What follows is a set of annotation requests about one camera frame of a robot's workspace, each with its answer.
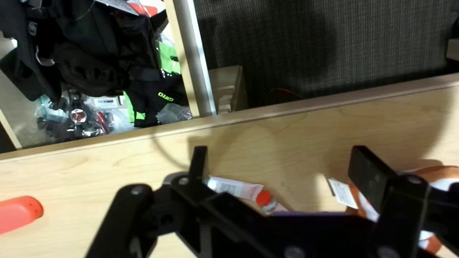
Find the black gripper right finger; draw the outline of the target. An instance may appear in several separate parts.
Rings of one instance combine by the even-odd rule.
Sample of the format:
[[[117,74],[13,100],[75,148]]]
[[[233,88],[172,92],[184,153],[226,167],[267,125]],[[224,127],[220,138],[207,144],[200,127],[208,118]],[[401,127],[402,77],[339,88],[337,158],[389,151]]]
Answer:
[[[378,224],[380,219],[389,221],[411,221],[423,224],[426,220],[426,197],[429,186],[416,173],[398,173],[370,147],[352,147],[347,174],[355,186],[356,197],[365,196],[379,214],[372,219],[357,211],[349,219],[357,224]]]

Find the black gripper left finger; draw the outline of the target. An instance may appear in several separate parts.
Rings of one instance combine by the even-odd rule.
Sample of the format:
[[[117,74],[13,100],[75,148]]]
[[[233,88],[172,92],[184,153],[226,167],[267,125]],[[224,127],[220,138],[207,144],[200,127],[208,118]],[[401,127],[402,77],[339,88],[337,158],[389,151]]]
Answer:
[[[190,177],[198,181],[205,180],[205,170],[207,170],[207,145],[195,145],[193,151],[193,158],[190,164]]]

